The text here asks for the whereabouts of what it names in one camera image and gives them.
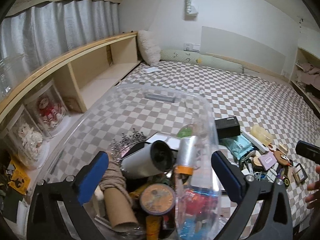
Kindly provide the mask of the person's right hand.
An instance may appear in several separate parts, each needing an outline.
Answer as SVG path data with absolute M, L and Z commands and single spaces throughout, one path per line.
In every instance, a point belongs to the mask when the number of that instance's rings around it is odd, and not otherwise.
M 305 199 L 308 209 L 314 209 L 319 207 L 319 195 L 320 195 L 319 188 L 320 188 L 319 180 L 307 186 L 308 191 L 313 191 L 313 193 L 308 195 Z

